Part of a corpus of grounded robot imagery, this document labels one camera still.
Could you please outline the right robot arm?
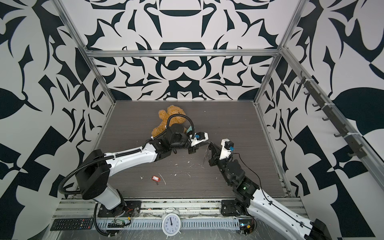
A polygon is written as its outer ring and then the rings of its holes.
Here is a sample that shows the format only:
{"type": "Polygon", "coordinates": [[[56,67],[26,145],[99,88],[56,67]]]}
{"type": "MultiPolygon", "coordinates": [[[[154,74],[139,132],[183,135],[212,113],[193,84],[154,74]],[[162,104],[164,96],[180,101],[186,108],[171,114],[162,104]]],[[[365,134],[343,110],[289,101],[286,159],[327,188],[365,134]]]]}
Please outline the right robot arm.
{"type": "Polygon", "coordinates": [[[330,240],[326,224],[291,211],[268,195],[261,185],[246,176],[239,161],[234,158],[233,143],[225,139],[219,147],[209,143],[211,167],[217,166],[228,186],[232,187],[236,202],[253,218],[259,219],[288,240],[330,240]]]}

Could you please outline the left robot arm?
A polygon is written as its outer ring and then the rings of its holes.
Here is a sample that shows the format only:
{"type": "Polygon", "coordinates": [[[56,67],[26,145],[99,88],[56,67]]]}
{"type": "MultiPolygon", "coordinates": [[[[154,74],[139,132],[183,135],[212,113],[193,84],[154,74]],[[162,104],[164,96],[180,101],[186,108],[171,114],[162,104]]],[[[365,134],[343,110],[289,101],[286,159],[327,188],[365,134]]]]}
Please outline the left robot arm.
{"type": "Polygon", "coordinates": [[[63,195],[82,196],[83,200],[94,200],[109,211],[123,210],[126,203],[121,193],[109,184],[109,177],[126,169],[154,163],[187,149],[189,154],[207,144],[209,135],[196,132],[193,121],[186,115],[174,114],[169,117],[163,130],[137,148],[114,153],[103,153],[100,149],[90,153],[77,169],[70,172],[59,183],[58,191],[63,195]],[[171,124],[171,120],[181,117],[190,123],[190,130],[182,124],[171,124]]]}

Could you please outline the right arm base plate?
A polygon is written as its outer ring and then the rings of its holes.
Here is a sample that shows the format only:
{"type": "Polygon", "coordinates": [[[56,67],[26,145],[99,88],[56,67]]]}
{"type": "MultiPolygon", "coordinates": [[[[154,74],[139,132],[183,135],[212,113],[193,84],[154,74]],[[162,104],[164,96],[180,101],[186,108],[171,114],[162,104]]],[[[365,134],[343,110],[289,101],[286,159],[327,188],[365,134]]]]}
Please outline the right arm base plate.
{"type": "Polygon", "coordinates": [[[244,207],[237,200],[221,201],[221,215],[225,217],[230,217],[236,215],[243,215],[244,213],[244,207]]]}

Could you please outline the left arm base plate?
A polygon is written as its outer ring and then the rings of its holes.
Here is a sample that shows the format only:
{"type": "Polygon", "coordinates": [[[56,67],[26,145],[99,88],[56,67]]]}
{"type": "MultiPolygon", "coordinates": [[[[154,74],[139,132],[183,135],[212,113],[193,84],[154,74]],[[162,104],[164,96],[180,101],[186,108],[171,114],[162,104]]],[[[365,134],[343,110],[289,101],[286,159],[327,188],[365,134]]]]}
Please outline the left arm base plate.
{"type": "Polygon", "coordinates": [[[134,217],[141,211],[141,201],[125,201],[125,205],[120,204],[113,210],[108,210],[104,205],[101,205],[98,217],[99,218],[114,218],[114,217],[134,217]]]}

